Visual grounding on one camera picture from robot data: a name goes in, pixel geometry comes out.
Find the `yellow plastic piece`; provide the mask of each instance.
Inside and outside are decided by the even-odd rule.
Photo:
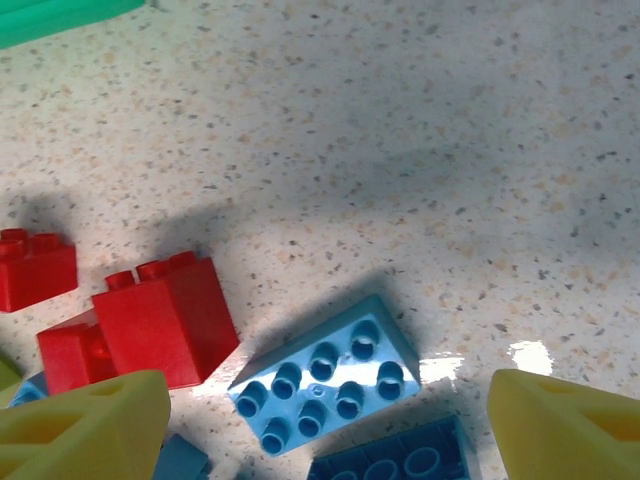
[[[18,387],[20,387],[18,369],[0,353],[0,408],[9,405]]]
[[[152,370],[2,410],[0,479],[148,480],[169,411]]]
[[[640,479],[640,401],[498,370],[489,419],[510,480]]]

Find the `plastic brick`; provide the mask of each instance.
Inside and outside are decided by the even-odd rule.
[[[15,312],[77,286],[76,249],[57,233],[0,231],[0,311]]]
[[[640,400],[497,370],[487,413],[509,478],[638,480]]]
[[[0,478],[149,479],[170,409],[164,376],[148,371],[0,410]]]
[[[479,480],[475,450],[451,416],[316,459],[307,480]]]
[[[119,374],[162,370],[169,388],[202,383],[238,346],[211,258],[191,251],[107,277],[93,304]]]
[[[250,361],[229,396],[276,456],[419,390],[418,356],[374,295]]]
[[[37,338],[51,395],[116,376],[93,310],[43,330]]]
[[[152,480],[207,480],[209,473],[207,454],[174,434],[160,450]]]
[[[3,0],[0,49],[106,20],[143,4],[143,0]]]
[[[34,402],[48,396],[49,389],[47,388],[47,381],[44,378],[44,372],[39,372],[27,378],[22,385],[20,385],[13,400],[9,402],[9,406],[17,407],[18,405]]]

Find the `light blue toy block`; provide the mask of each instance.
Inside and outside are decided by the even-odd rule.
[[[44,372],[36,373],[27,378],[9,402],[9,407],[17,407],[24,403],[34,402],[49,396],[49,388],[44,378]]]
[[[277,456],[419,391],[418,356],[373,295],[251,360],[229,396]]]
[[[176,433],[160,450],[152,480],[207,480],[209,473],[207,454]]]
[[[451,416],[314,460],[307,480],[480,480],[480,464]]]

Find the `terrazzo surface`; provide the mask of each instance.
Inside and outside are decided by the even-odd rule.
[[[519,367],[640,397],[637,2],[159,0],[0,52],[2,227],[63,231],[80,288],[2,316],[0,348],[89,308],[103,277],[213,255],[241,347],[172,392],[212,478],[485,411]],[[225,396],[254,352],[380,292],[417,397],[281,458]]]

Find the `red toy block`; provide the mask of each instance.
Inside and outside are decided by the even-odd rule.
[[[169,388],[198,385],[238,346],[211,258],[191,251],[106,278],[93,296],[118,374],[162,370]]]
[[[117,375],[93,310],[43,330],[37,338],[50,395]]]
[[[76,248],[57,233],[0,231],[0,311],[15,312],[77,286]]]

